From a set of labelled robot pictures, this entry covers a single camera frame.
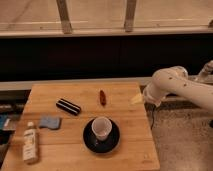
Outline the yellow gripper finger tip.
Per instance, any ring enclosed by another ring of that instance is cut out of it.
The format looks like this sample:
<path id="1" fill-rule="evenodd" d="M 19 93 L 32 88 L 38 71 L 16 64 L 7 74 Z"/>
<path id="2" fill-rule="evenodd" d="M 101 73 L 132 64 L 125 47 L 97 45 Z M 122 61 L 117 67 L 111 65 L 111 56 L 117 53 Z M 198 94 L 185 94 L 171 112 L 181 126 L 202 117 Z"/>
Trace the yellow gripper finger tip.
<path id="1" fill-rule="evenodd" d="M 134 97 L 130 99 L 132 104 L 139 104 L 143 102 L 143 95 L 141 93 L 136 94 Z"/>

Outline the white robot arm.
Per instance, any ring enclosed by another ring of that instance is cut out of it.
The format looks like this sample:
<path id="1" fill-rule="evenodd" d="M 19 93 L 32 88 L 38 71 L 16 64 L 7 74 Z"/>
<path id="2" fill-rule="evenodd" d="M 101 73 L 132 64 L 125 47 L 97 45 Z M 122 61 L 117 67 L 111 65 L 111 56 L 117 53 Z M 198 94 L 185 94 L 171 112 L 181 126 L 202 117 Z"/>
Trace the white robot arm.
<path id="1" fill-rule="evenodd" d="M 170 93 L 213 112 L 213 86 L 189 80 L 187 70 L 181 66 L 157 70 L 143 92 L 133 96 L 130 103 L 151 103 L 159 107 Z"/>

